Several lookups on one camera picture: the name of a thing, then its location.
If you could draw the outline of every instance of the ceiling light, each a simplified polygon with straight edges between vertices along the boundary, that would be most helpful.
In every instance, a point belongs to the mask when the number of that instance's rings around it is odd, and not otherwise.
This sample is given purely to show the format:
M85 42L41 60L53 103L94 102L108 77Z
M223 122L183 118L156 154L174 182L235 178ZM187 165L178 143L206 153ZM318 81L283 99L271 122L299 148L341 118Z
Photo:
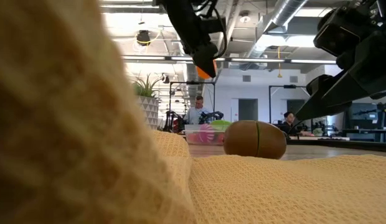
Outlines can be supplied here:
M159 6L133 6L133 5L122 5L122 4L102 4L101 7L111 7L111 8L148 8L148 9L158 9Z
M243 22L243 23L250 22L251 18L248 15L250 15L250 11L248 10L241 11L239 14L239 16L241 16L240 22Z
M246 22L250 22L251 18L249 16L243 16L240 18L240 22L242 23L246 23Z
M233 62L285 62L284 59L267 59L267 58L232 58Z
M171 57L171 60L193 60L192 57Z
M318 64L330 64L335 65L335 60L296 60L292 59L291 63L318 63Z
M165 60L165 57L156 56L123 56L124 60Z

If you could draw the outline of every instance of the pink object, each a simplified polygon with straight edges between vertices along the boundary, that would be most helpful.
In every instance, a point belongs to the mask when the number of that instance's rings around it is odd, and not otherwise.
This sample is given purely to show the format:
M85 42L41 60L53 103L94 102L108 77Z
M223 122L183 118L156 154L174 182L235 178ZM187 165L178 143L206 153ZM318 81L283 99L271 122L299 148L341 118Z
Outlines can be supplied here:
M187 142L196 143L198 140L198 135L196 133L191 133L186 136Z
M217 137L217 144L224 144L224 137L225 137L225 134L224 133L220 133L218 134L218 137Z
M215 133L214 133L213 127L209 124L202 124L200 127L198 140L201 143L208 143L213 141L214 137L215 137Z

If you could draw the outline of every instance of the fluorescent light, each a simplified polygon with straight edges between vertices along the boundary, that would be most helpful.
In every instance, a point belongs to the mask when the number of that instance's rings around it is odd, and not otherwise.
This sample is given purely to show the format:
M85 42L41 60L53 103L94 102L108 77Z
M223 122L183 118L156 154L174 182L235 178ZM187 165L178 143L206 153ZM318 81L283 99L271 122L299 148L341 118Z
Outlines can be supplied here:
M165 60L165 57L156 56L123 56L124 60Z
M320 63L320 64L330 64L334 65L336 64L335 60L291 60L291 63Z
M187 61L177 61L176 62L177 64L183 64L183 65L185 65L185 64L193 64L193 62L187 62Z
M285 62L284 59L267 59L267 58L232 58L233 62Z
M158 6L133 6L133 5L122 5L122 4L102 4L101 7L112 7L112 8L130 8L130 9L158 9Z
M193 60L192 57L171 57L171 60Z

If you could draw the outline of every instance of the person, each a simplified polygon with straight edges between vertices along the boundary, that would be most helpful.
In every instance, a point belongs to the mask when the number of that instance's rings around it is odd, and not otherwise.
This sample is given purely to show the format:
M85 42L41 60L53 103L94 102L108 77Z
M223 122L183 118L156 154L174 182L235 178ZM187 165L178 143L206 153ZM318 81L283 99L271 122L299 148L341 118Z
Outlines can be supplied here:
M197 96L195 98L194 107L191 107L184 117L184 120L187 121L188 124L199 124L201 113L210 113L210 111L203 106L203 103L204 99L202 96Z
M293 112L285 112L284 114L285 121L283 124L279 127L282 131L284 131L286 134L289 135L297 135L297 134L302 134L303 136L310 136L311 133L307 131L298 131L296 128L294 128L294 120L295 120L295 115Z

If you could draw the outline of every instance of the wooden egg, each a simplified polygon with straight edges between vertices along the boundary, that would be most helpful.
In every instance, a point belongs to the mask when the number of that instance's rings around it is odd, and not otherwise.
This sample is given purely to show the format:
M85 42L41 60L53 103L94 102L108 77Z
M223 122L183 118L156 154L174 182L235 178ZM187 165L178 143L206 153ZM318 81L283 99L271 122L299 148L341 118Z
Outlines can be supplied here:
M237 121L225 131L228 155L280 159L286 152L286 138L280 129L261 121Z

